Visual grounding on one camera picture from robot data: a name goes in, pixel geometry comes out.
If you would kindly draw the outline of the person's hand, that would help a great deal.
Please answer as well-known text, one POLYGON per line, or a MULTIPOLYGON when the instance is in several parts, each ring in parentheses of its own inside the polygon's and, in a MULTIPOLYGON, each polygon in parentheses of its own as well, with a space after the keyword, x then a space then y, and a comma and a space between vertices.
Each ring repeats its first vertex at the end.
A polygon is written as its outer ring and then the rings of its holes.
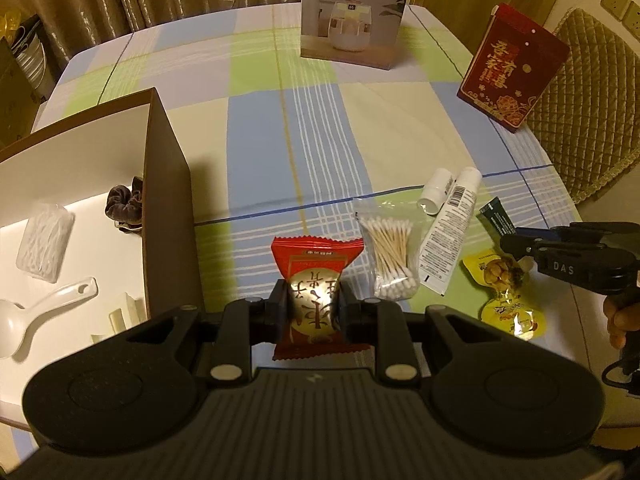
POLYGON ((636 332, 640 327, 640 306, 632 304, 623 295, 607 296, 603 303, 603 313, 608 322, 608 339, 616 350, 626 346, 627 334, 636 332))

